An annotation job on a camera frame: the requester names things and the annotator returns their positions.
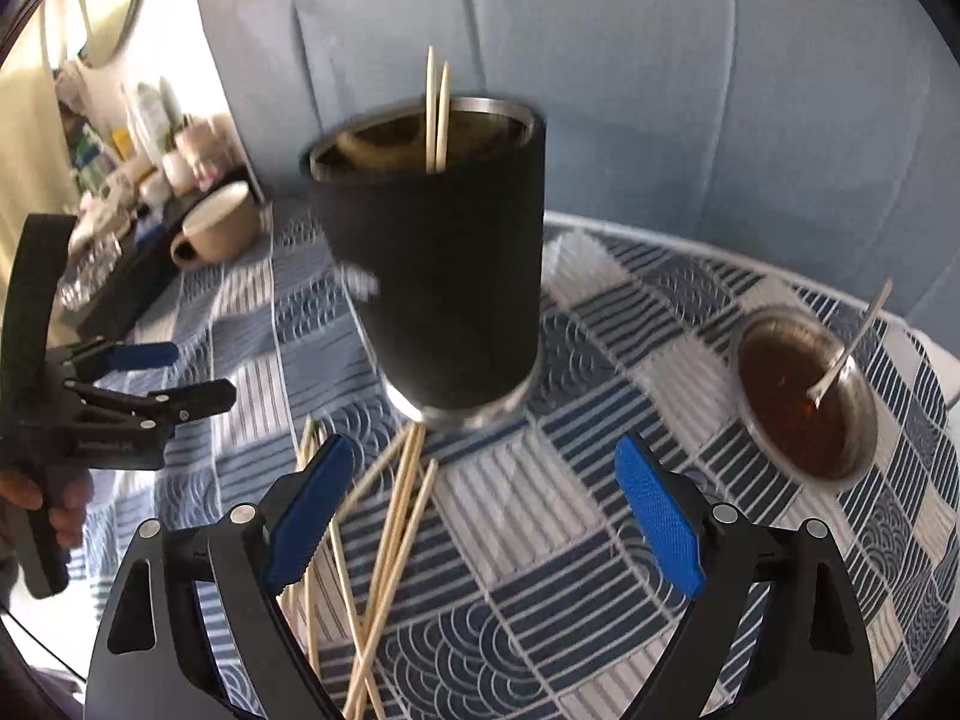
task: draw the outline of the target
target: tablecloth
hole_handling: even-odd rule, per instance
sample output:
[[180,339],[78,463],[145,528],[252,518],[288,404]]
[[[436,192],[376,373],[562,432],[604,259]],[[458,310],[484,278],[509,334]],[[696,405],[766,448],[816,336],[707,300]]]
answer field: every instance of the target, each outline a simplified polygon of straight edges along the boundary
[[[179,363],[104,382],[147,391],[226,376],[238,400],[179,428],[165,470],[98,474],[71,562],[98,610],[139,522],[200,525],[256,501],[293,469],[307,415],[357,440],[358,475],[400,427],[309,205],[275,204],[264,220],[268,234],[238,263],[184,274],[134,330],[136,341],[171,338]],[[440,474],[376,664],[390,717],[605,720],[627,707],[686,603],[613,479],[613,447],[630,428],[661,464],[755,522],[827,522],[867,623],[880,714],[904,699],[949,632],[957,575],[944,399],[918,338],[878,320],[856,352],[875,388],[875,464],[838,497],[801,490],[760,453],[731,398],[731,329],[773,304],[812,312],[841,338],[859,316],[829,290],[694,245],[546,227],[539,386],[517,418],[432,433],[424,447]],[[391,486],[387,474],[342,526],[361,606]],[[322,678],[342,701],[353,649],[332,558],[318,563]],[[710,709],[736,694],[766,597],[752,588]],[[200,601],[232,701],[257,712],[213,586]]]

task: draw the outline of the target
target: blue gripper pad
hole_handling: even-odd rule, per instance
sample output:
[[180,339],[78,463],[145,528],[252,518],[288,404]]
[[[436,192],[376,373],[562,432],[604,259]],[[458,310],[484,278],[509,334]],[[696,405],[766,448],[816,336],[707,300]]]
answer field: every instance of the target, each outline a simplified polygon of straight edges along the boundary
[[616,480],[653,548],[664,576],[688,598],[694,598],[707,578],[700,567],[697,535],[677,507],[648,460],[628,437],[616,445]]
[[107,364],[113,370],[150,370],[173,365],[178,356],[176,343],[136,343],[114,346],[107,354]]
[[270,563],[264,586],[272,596],[304,576],[353,477],[353,448],[349,440],[330,437],[320,452],[325,454],[301,471],[308,476],[270,533]]

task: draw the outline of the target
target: red sauce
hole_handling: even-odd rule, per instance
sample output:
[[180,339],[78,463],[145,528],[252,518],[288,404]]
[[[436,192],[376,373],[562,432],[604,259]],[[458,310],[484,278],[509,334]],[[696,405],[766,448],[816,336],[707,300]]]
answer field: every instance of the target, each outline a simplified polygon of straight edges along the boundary
[[806,396],[824,375],[816,358],[785,343],[757,340],[744,344],[739,365],[747,400],[774,446],[810,476],[843,476],[847,426],[837,390],[827,390],[819,409]]

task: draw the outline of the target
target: hand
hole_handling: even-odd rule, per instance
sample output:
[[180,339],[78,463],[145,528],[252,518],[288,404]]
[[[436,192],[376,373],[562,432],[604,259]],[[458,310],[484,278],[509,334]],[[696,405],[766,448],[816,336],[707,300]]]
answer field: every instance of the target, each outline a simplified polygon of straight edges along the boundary
[[[28,477],[15,469],[0,470],[0,498],[11,504],[35,511],[43,505],[40,488]],[[93,498],[93,480],[88,471],[64,488],[62,505],[50,509],[50,524],[56,531],[56,542],[64,549],[73,549],[83,543],[83,522],[86,519],[86,504]],[[2,519],[0,538],[10,541]]]

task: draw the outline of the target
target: spoon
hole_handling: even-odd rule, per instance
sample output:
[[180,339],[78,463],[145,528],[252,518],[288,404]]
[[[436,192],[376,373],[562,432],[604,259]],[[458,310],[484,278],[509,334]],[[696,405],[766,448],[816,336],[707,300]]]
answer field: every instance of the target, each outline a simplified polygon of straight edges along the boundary
[[853,349],[856,349],[858,343],[863,341],[863,337],[867,335],[867,330],[870,329],[871,325],[874,323],[874,319],[877,318],[877,314],[880,313],[880,309],[883,308],[883,304],[887,302],[891,290],[894,288],[894,283],[888,278],[883,282],[883,288],[877,294],[877,297],[874,298],[871,304],[867,307],[867,314],[863,317],[863,323],[860,326],[860,329],[856,331],[856,336],[851,338],[851,341],[844,346],[843,352],[836,359],[836,361],[829,367],[829,370],[820,378],[816,384],[814,384],[810,389],[806,391],[806,396],[813,401],[815,408],[820,408],[820,401],[824,399],[824,395],[827,394],[827,390],[830,389],[833,382],[836,381],[836,377],[840,375],[840,371],[843,370],[843,366],[846,365],[847,360],[853,354]]

